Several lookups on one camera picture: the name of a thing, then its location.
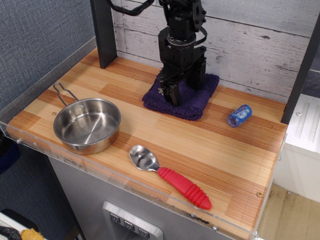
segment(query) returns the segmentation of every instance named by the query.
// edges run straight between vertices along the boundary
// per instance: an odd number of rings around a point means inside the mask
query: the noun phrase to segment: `white wood backdrop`
[[[133,9],[144,0],[114,0]],[[320,13],[320,0],[202,0],[206,72],[220,85],[286,103]],[[112,11],[118,56],[161,68],[158,2],[139,16]]]

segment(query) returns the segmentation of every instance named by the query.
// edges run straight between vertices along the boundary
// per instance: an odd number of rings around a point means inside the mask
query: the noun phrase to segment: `wooden countertop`
[[[102,98],[119,108],[119,136],[103,152],[77,156],[63,151],[53,122],[55,113],[64,105],[52,87],[12,119],[7,131],[13,138],[48,155],[58,154],[85,171],[93,169],[97,175],[109,174],[119,180],[121,177],[114,173],[117,172],[128,177],[125,184],[130,185],[131,191],[151,195],[183,210],[195,221],[217,225],[220,230],[246,239],[247,232],[255,230],[285,136],[287,125],[280,123],[285,104],[218,86],[200,120],[183,120],[143,106],[142,97],[159,71],[119,57],[101,69],[95,49],[61,77],[59,82],[78,99]],[[67,104],[74,101],[67,92],[62,94]],[[240,127],[232,128],[227,116],[242,104],[248,104],[253,115]],[[129,158],[133,145],[147,147],[161,166],[201,187],[209,196],[212,209],[193,208],[156,173],[138,170]]]

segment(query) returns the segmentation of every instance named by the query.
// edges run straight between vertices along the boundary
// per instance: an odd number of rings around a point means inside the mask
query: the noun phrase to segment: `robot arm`
[[[109,4],[109,6],[115,10],[116,12],[126,14],[129,16],[138,16],[140,13],[142,13],[143,10],[145,10],[147,7],[149,7],[155,0],[147,0],[140,6],[137,6],[136,8],[132,10],[125,9],[121,6],[114,5],[111,0],[106,0],[106,2]]]
[[[147,0],[142,5],[127,10],[115,6],[106,0],[110,7],[130,16],[139,15],[154,0]],[[157,77],[160,83],[159,93],[167,102],[174,106],[181,105],[179,83],[186,80],[187,84],[199,90],[206,73],[206,47],[195,46],[207,39],[207,32],[202,27],[206,22],[206,11],[201,0],[159,0],[163,7],[167,26],[158,35],[160,60],[163,68]],[[197,40],[196,33],[202,32],[204,37]]]

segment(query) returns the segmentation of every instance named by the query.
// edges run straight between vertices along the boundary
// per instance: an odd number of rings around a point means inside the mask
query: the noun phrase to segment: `red spoon handle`
[[[166,167],[160,167],[157,173],[198,208],[211,209],[212,205],[208,196],[186,177]]]

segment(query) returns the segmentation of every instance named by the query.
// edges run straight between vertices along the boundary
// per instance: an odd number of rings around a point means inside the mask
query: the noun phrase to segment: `metal spoon head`
[[[133,146],[129,155],[133,164],[140,170],[157,171],[160,168],[156,156],[144,146]]]

